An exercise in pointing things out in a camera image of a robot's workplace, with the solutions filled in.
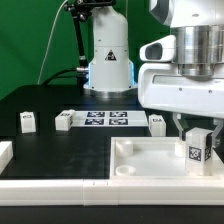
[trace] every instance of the white plastic part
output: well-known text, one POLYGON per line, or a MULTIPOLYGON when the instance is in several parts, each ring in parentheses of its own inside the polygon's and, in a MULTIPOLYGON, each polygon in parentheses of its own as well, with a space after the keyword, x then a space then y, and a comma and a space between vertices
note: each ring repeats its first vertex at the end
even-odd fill
POLYGON ((13 157, 12 142, 0 142, 0 174, 13 157))
POLYGON ((113 7, 93 10, 94 58, 89 64, 86 90, 124 92, 136 89, 129 60, 128 23, 113 7))
POLYGON ((138 99, 143 108, 224 118, 224 65, 203 82, 178 74, 171 63, 146 63, 139 71, 138 99))
POLYGON ((212 174, 211 146, 207 146, 207 135, 211 130, 194 128, 186 133, 186 171, 191 175, 212 174))
POLYGON ((133 166, 122 165, 116 168, 115 173, 117 176, 134 176, 136 169, 133 166))
POLYGON ((159 61, 159 62, 168 62, 172 61, 175 57, 176 52, 176 37, 174 35, 169 35, 160 40, 154 41, 150 44, 147 44, 140 49, 140 58, 142 61, 159 61), (160 44, 162 47, 162 57, 160 60, 149 60, 146 58, 146 49, 154 44, 160 44))
POLYGON ((85 180, 84 205, 119 205, 119 186, 108 180, 85 180))
POLYGON ((224 24, 222 0, 172 0, 174 4, 171 27, 224 24))
POLYGON ((129 139, 116 142, 116 155, 119 157, 129 157, 133 154, 133 142, 129 139))
POLYGON ((186 142, 179 140, 175 143, 175 155, 180 158, 185 158, 186 154, 186 142))
POLYGON ((75 110, 63 110, 55 118, 55 127, 57 131, 69 131, 75 118, 75 110))
POLYGON ((149 130, 152 137, 165 137, 166 136, 166 122, 161 115, 149 116, 149 130))
POLYGON ((33 112, 20 113, 22 133, 36 132, 36 123, 33 112))

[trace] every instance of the white cable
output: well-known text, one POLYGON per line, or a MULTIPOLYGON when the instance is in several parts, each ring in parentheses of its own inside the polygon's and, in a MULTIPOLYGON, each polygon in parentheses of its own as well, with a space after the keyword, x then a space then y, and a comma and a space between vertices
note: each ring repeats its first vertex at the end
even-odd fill
POLYGON ((54 23, 53 23, 53 26, 52 26, 52 29, 51 29, 51 34, 50 34, 50 37, 49 37, 49 40, 48 40, 48 44, 47 44, 47 49, 46 49, 46 53, 45 53, 45 56, 44 56, 44 59, 43 59, 43 62, 42 62, 42 65, 41 65, 41 69, 40 69, 40 75, 39 75, 39 78, 38 78, 38 82, 37 82, 37 85, 40 85, 40 80, 41 80, 41 77, 43 75, 43 70, 44 70, 44 66, 45 66, 45 63, 46 63, 46 60, 47 60, 47 56, 48 56, 48 53, 49 53, 49 49, 50 49, 50 46, 51 46, 51 41, 52 41, 52 38, 53 38, 53 35, 54 35, 54 30, 55 30, 55 27, 56 27, 56 24, 57 24, 57 21, 58 21, 58 17, 59 17, 59 14, 64 6, 64 4, 67 2, 68 0, 65 0, 61 6, 59 7, 58 9, 58 12, 55 16, 55 19, 54 19, 54 23))

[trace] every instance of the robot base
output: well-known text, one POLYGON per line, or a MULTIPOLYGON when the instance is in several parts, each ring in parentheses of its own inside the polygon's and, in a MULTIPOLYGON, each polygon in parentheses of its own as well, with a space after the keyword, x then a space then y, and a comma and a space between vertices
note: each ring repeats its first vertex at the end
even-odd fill
POLYGON ((98 90, 94 90, 94 89, 89 88, 89 86, 87 86, 87 85, 84 85, 84 93, 86 95, 105 98, 105 99, 123 98, 123 97, 127 97, 127 96, 133 96, 133 95, 137 95, 137 92, 138 92, 137 91, 137 84, 135 86, 131 87, 128 90, 114 91, 114 92, 98 91, 98 90))

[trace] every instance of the white robot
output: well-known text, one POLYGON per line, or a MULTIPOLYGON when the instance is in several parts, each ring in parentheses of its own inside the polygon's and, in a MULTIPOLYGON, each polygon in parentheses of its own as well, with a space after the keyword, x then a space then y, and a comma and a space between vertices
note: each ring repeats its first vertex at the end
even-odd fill
POLYGON ((94 58, 89 64, 87 94, 120 97, 137 94, 129 60, 128 24, 112 6, 93 10, 94 58))
POLYGON ((179 130, 177 114, 216 118, 214 137, 224 118, 224 1, 151 0, 150 12, 171 34, 140 50, 141 105, 175 112, 179 130))
POLYGON ((103 98, 137 94, 134 67, 129 60, 128 23, 113 9, 115 0, 76 0, 66 6, 72 13, 80 54, 79 72, 88 73, 84 92, 103 98), (87 65, 79 21, 93 17, 94 58, 87 65))

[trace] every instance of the black table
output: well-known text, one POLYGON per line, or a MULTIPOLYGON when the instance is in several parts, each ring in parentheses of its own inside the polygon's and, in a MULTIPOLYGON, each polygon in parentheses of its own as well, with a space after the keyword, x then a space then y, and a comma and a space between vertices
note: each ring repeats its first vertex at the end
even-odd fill
MULTIPOLYGON (((0 101, 0 141, 12 140, 14 158, 0 179, 108 179, 111 137, 150 136, 147 127, 72 128, 55 131, 62 110, 142 110, 137 97, 103 100, 75 86, 24 86, 0 101), (19 113, 35 112, 37 133, 22 134, 19 113)), ((171 114, 168 136, 177 136, 171 114)), ((199 119, 205 126, 210 120, 199 119)), ((1 207, 1 223, 221 223, 223 206, 1 207)))

